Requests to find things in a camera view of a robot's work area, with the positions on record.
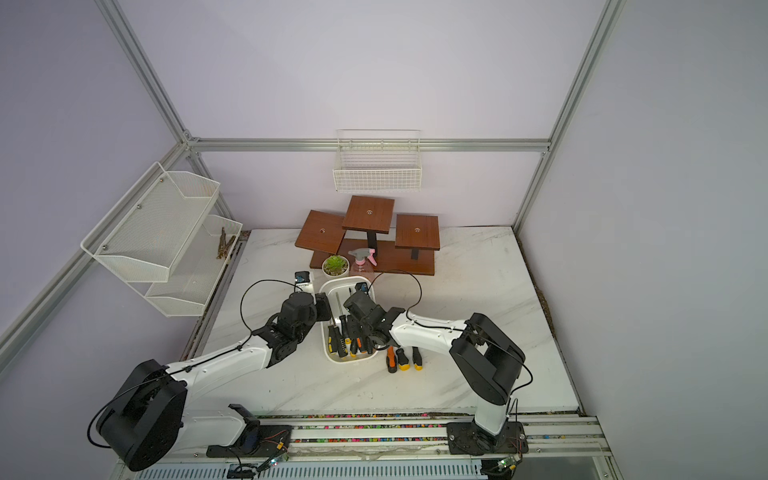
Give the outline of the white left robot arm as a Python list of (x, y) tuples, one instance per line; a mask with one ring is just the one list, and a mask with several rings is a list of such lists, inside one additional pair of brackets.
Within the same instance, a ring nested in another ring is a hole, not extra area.
[(293, 354), (314, 325), (331, 319), (326, 295), (293, 292), (279, 312), (230, 347), (184, 362), (137, 365), (114, 397), (92, 418), (86, 437), (113, 450), (132, 471), (144, 470), (170, 452), (206, 448), (209, 454), (281, 455), (290, 428), (260, 430), (244, 406), (231, 403), (217, 415), (195, 410), (194, 401)]

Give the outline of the orange black screwdriver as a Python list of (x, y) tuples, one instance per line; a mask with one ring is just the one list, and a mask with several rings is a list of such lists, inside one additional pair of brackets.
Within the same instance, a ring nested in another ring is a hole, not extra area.
[(398, 371), (398, 363), (393, 347), (389, 347), (386, 352), (386, 367), (390, 374), (394, 374)]

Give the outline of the black yellow stubby screwdriver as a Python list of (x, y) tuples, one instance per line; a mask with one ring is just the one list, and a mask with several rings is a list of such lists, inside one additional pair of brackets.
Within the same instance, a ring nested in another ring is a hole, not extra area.
[(398, 348), (395, 350), (395, 357), (399, 370), (406, 371), (410, 368), (410, 360), (403, 348)]

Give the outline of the small black screwdriver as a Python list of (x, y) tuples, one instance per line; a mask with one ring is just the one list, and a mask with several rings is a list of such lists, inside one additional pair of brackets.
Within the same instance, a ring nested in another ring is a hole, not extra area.
[(412, 348), (412, 360), (416, 370), (423, 368), (423, 359), (420, 350), (417, 347)]

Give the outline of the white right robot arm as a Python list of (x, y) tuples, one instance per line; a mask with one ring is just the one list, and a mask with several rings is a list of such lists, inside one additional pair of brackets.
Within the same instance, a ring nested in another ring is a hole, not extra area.
[(367, 344), (387, 352), (392, 371), (415, 366), (421, 350), (453, 360), (478, 403), (471, 421), (445, 425), (451, 454), (523, 456), (529, 451), (524, 427), (509, 418), (526, 356), (490, 318), (474, 313), (464, 321), (442, 321), (403, 308), (384, 310), (365, 292), (352, 294), (343, 307)]

